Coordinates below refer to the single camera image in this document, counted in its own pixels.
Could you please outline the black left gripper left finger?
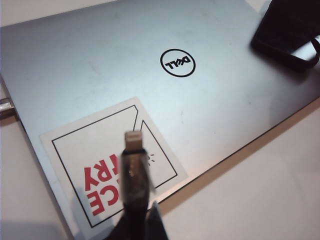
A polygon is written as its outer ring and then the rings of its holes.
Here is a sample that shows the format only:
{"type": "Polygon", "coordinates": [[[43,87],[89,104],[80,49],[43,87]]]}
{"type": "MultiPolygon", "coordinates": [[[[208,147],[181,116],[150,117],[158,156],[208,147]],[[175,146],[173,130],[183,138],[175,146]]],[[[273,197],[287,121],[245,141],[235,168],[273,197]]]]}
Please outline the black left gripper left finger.
{"type": "Polygon", "coordinates": [[[148,202],[123,204],[124,213],[117,225],[107,236],[108,240],[146,240],[146,215],[148,202]]]}

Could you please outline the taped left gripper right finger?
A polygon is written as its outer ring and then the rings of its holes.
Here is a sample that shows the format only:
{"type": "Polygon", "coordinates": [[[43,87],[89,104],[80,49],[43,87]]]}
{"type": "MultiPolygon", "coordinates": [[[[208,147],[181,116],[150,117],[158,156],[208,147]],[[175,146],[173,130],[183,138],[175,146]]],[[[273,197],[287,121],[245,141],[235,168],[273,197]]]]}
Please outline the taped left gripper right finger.
{"type": "Polygon", "coordinates": [[[157,201],[152,203],[151,209],[147,214],[147,239],[169,240],[157,201]]]}

